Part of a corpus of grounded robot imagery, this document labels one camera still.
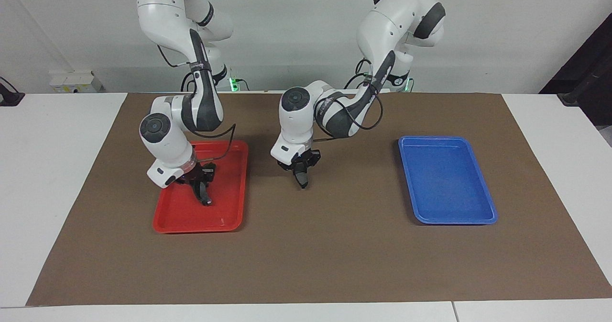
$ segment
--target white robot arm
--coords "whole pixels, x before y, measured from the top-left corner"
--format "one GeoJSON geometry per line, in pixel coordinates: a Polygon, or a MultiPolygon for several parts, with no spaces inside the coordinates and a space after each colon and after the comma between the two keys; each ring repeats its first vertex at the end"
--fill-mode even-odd
{"type": "Polygon", "coordinates": [[[215,88],[225,65],[213,74],[209,54],[218,50],[204,41],[220,41],[232,35],[229,17],[214,10],[208,0],[137,0],[140,28],[161,47],[186,57],[195,91],[191,95],[158,97],[151,113],[140,124],[140,137],[155,163],[147,175],[162,188],[175,180],[192,183],[197,198],[210,204],[204,181],[205,168],[197,163],[184,132],[211,132],[223,121],[223,108],[215,88]]]}
{"type": "Polygon", "coordinates": [[[373,128],[361,123],[383,84],[406,82],[413,62],[407,45],[434,46],[444,32],[445,16],[438,0],[374,0],[357,33],[359,49],[371,63],[357,94],[350,98],[321,80],[285,91],[278,107],[281,132],[271,155],[293,172],[300,187],[308,185],[307,168],[321,157],[311,149],[313,119],[332,138],[373,128]]]}

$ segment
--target power outlet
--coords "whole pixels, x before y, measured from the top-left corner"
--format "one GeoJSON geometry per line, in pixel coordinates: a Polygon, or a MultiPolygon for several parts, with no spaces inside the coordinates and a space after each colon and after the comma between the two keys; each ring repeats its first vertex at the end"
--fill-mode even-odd
{"type": "Polygon", "coordinates": [[[232,77],[229,78],[229,87],[231,87],[232,92],[240,91],[240,83],[232,77]]]}
{"type": "Polygon", "coordinates": [[[98,93],[104,90],[91,71],[55,74],[49,85],[57,93],[98,93]]]}

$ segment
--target brown paper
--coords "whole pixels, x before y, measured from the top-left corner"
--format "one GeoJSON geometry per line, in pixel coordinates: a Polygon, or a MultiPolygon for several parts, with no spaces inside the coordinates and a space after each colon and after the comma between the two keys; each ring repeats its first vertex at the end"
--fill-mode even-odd
{"type": "Polygon", "coordinates": [[[250,147],[245,219],[237,232],[186,235],[152,227],[160,190],[138,124],[155,97],[125,100],[28,305],[612,297],[499,95],[385,94],[376,129],[316,145],[323,158],[305,190],[269,156],[280,96],[222,95],[219,130],[238,123],[250,147]],[[470,141],[498,222],[420,224],[404,135],[470,141]]]}

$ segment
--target black stand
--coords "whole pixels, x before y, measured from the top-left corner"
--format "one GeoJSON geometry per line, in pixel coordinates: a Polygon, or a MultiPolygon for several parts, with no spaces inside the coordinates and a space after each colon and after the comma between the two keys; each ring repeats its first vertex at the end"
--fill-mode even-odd
{"type": "Polygon", "coordinates": [[[610,71],[612,71],[612,54],[608,54],[607,58],[600,62],[575,89],[568,93],[558,93],[557,97],[559,97],[564,106],[577,107],[579,106],[578,99],[580,95],[587,91],[599,77],[610,71]]]}
{"type": "Polygon", "coordinates": [[[0,95],[2,95],[0,107],[14,107],[23,100],[23,97],[26,94],[21,92],[11,92],[9,89],[4,87],[4,85],[0,84],[0,95]]]}

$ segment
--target cable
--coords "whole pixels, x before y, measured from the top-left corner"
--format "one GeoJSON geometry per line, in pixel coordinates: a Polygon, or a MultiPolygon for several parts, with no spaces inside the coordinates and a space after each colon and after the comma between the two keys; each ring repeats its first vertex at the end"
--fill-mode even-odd
{"type": "Polygon", "coordinates": [[[189,91],[189,84],[192,84],[192,83],[194,85],[193,88],[195,88],[195,80],[190,80],[189,82],[187,82],[187,87],[186,87],[187,91],[189,91]]]}
{"type": "Polygon", "coordinates": [[[1,77],[1,76],[0,76],[0,79],[4,80],[4,82],[6,82],[6,84],[8,84],[8,85],[9,85],[11,88],[13,88],[13,90],[14,90],[16,93],[20,93],[20,92],[19,92],[19,90],[18,90],[18,89],[17,89],[17,88],[16,88],[16,87],[15,87],[13,84],[11,84],[11,82],[9,82],[8,80],[6,80],[4,77],[1,77]]]}
{"type": "Polygon", "coordinates": [[[184,62],[184,63],[180,63],[178,65],[172,65],[169,61],[168,58],[166,58],[166,54],[164,54],[164,51],[162,50],[162,48],[157,45],[157,49],[159,49],[160,54],[162,54],[162,58],[164,58],[164,61],[168,64],[169,67],[181,67],[183,65],[187,65],[189,62],[184,62]]]}
{"type": "Polygon", "coordinates": [[[369,63],[370,66],[372,65],[372,62],[366,58],[359,60],[359,62],[355,66],[355,74],[358,74],[358,72],[361,71],[361,67],[363,67],[363,63],[369,63]]]}
{"type": "MultiPolygon", "coordinates": [[[[372,95],[374,96],[374,98],[376,98],[376,101],[378,101],[378,105],[379,105],[379,106],[380,106],[380,108],[381,108],[380,115],[378,116],[378,120],[377,120],[377,121],[376,121],[374,124],[372,124],[372,126],[363,126],[363,124],[360,124],[359,122],[357,122],[357,121],[355,120],[355,118],[354,118],[354,117],[353,117],[353,116],[350,114],[350,111],[348,110],[348,108],[346,108],[346,106],[345,106],[345,105],[344,105],[342,102],[340,102],[340,101],[338,100],[340,97],[345,97],[345,95],[340,95],[340,96],[337,96],[337,97],[334,97],[334,98],[329,98],[329,97],[327,97],[327,98],[323,98],[323,99],[319,100],[319,101],[318,101],[318,102],[315,104],[315,108],[314,108],[314,109],[315,109],[315,113],[317,112],[317,109],[318,109],[319,104],[320,104],[321,102],[326,101],[326,100],[331,100],[331,101],[332,101],[332,103],[333,103],[333,102],[336,102],[336,103],[338,103],[338,104],[339,104],[339,105],[340,105],[340,106],[341,106],[341,107],[344,109],[344,111],[346,112],[346,114],[347,114],[347,115],[348,115],[348,117],[350,118],[350,121],[352,121],[352,123],[353,123],[353,124],[355,124],[355,125],[356,125],[356,126],[359,128],[359,129],[369,131],[369,130],[373,129],[374,127],[378,126],[378,124],[380,123],[380,121],[382,121],[382,119],[383,119],[383,115],[384,115],[384,107],[383,107],[383,102],[380,100],[380,97],[378,97],[378,95],[379,95],[380,91],[379,91],[379,90],[378,90],[378,89],[377,89],[377,88],[376,88],[374,85],[372,85],[372,83],[371,83],[371,82],[368,82],[368,81],[365,81],[365,80],[364,80],[364,81],[362,82],[362,84],[363,84],[363,83],[366,83],[366,84],[368,84],[370,87],[373,87],[373,88],[374,88],[374,93],[373,93],[372,95]]],[[[324,126],[323,126],[321,123],[319,123],[319,120],[318,120],[316,117],[315,117],[315,121],[316,121],[316,122],[317,122],[317,124],[319,125],[319,128],[321,128],[321,130],[322,130],[322,131],[323,131],[325,134],[327,134],[328,136],[330,136],[330,138],[314,139],[314,140],[313,140],[313,143],[319,143],[319,142],[322,142],[322,141],[330,141],[330,140],[335,140],[335,139],[337,139],[337,138],[336,138],[336,137],[334,137],[334,136],[333,136],[333,135],[332,135],[330,132],[328,132],[328,131],[325,129],[325,127],[324,127],[324,126]]]]}
{"type": "Polygon", "coordinates": [[[247,85],[247,91],[251,91],[251,89],[249,89],[249,83],[247,83],[246,80],[244,80],[244,79],[237,79],[236,82],[244,82],[244,84],[247,85]]]}
{"type": "Polygon", "coordinates": [[[190,75],[192,75],[192,74],[193,74],[193,73],[192,73],[192,72],[190,72],[190,73],[187,73],[187,74],[185,75],[185,77],[183,77],[183,81],[181,82],[181,92],[182,92],[182,91],[185,91],[185,83],[187,82],[187,78],[189,78],[189,76],[190,76],[190,75]]]}
{"type": "Polygon", "coordinates": [[[189,130],[189,131],[192,134],[195,134],[195,135],[197,135],[199,137],[203,137],[205,139],[214,139],[214,138],[218,138],[218,137],[221,137],[221,136],[225,136],[226,134],[228,134],[228,132],[231,131],[231,134],[229,135],[228,147],[225,149],[225,152],[221,156],[214,157],[214,158],[205,158],[203,160],[198,160],[197,161],[198,163],[210,162],[210,161],[220,160],[221,158],[225,157],[228,154],[228,152],[230,151],[230,148],[231,148],[232,141],[234,141],[234,132],[236,131],[236,124],[232,124],[232,126],[230,128],[228,128],[228,130],[226,130],[225,132],[223,132],[221,134],[214,135],[214,136],[207,136],[205,134],[197,133],[197,132],[192,131],[192,130],[189,130]]]}
{"type": "Polygon", "coordinates": [[[366,76],[366,75],[367,75],[366,73],[358,73],[358,74],[356,74],[356,75],[352,76],[352,77],[351,77],[351,78],[348,80],[348,82],[346,82],[346,85],[345,85],[344,89],[347,89],[347,88],[348,88],[348,86],[350,85],[350,83],[352,83],[352,82],[355,80],[355,78],[357,78],[357,77],[361,77],[361,76],[366,76]]]}

